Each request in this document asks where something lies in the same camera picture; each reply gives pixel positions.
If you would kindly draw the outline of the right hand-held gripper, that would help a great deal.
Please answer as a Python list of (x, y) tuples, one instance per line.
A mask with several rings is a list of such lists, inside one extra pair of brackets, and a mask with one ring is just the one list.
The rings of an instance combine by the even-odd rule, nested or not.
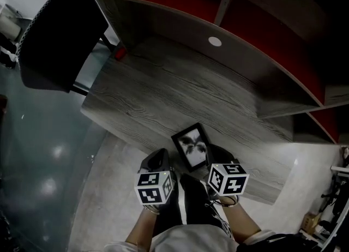
[(236, 158), (226, 149), (217, 145), (208, 145), (206, 165), (210, 166), (208, 185), (219, 196), (242, 195), (245, 191), (249, 174), (236, 163)]

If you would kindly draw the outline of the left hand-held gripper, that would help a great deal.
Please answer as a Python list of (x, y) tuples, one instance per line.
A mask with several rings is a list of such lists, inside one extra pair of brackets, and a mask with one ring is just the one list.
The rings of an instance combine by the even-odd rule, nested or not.
[(142, 160), (139, 171), (135, 176), (134, 189), (141, 205), (164, 205), (172, 191), (169, 152), (162, 148), (152, 152)]

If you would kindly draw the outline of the black framed picture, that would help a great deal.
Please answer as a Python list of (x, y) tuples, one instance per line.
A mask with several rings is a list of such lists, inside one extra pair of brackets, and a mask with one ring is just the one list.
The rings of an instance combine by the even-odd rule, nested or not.
[(171, 139), (189, 172), (206, 165), (209, 140), (200, 123), (176, 133)]

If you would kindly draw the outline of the person's right forearm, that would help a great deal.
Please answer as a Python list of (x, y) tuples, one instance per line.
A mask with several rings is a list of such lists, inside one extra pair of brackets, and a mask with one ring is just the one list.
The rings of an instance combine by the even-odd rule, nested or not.
[(260, 227), (252, 220), (234, 196), (220, 196), (220, 203), (230, 225), (233, 237), (239, 244), (246, 241), (249, 237), (261, 232)]

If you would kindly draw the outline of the person's left forearm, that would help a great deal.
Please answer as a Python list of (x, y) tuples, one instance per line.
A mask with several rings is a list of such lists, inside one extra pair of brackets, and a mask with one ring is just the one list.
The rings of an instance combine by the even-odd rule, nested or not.
[(139, 250), (149, 252), (153, 237), (156, 236), (161, 229), (159, 215), (159, 206), (145, 205), (125, 241), (137, 246)]

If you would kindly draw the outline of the black striped trousers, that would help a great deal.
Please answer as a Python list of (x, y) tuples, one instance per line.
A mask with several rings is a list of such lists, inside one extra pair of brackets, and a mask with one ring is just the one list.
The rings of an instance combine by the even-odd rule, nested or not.
[(159, 206), (153, 236), (183, 224), (179, 207), (179, 185), (184, 190), (186, 223), (188, 225), (214, 225), (221, 228), (231, 238), (232, 232), (228, 223), (221, 218), (209, 201), (203, 184), (187, 174), (183, 174), (179, 183), (176, 183), (167, 203)]

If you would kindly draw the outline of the black bag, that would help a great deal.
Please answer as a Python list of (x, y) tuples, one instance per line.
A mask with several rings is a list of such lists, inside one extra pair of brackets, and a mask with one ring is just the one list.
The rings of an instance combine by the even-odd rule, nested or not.
[(280, 233), (254, 244), (240, 244), (236, 252), (321, 252), (321, 248), (301, 233)]

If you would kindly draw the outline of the grey wooden shelf hutch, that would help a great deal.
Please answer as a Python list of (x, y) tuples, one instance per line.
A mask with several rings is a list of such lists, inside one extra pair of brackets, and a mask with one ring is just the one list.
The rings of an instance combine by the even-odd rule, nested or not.
[(127, 51), (175, 41), (245, 78), (293, 141), (349, 145), (349, 0), (97, 1)]

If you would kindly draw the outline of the cardboard box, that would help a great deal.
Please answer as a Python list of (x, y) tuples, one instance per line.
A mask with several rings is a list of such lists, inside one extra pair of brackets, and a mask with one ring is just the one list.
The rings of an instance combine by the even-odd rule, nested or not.
[(315, 231), (317, 224), (320, 221), (321, 215), (322, 213), (313, 214), (311, 212), (308, 212), (303, 218), (301, 229), (305, 231), (307, 234), (312, 235)]

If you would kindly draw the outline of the small red block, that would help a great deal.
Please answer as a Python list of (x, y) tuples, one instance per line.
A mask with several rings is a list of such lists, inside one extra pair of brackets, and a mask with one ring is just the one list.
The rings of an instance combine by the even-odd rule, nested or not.
[(119, 47), (116, 52), (115, 52), (115, 55), (114, 55), (114, 58), (117, 60), (117, 61), (120, 61), (125, 55), (127, 54), (127, 50), (125, 47)]

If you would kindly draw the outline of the black office chair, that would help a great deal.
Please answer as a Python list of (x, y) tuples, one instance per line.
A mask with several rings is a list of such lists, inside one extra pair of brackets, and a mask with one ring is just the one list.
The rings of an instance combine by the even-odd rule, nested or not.
[(349, 199), (349, 178), (333, 175), (328, 192), (322, 194), (321, 198), (324, 202), (319, 212), (323, 213), (328, 207), (332, 207), (332, 214), (337, 218)]

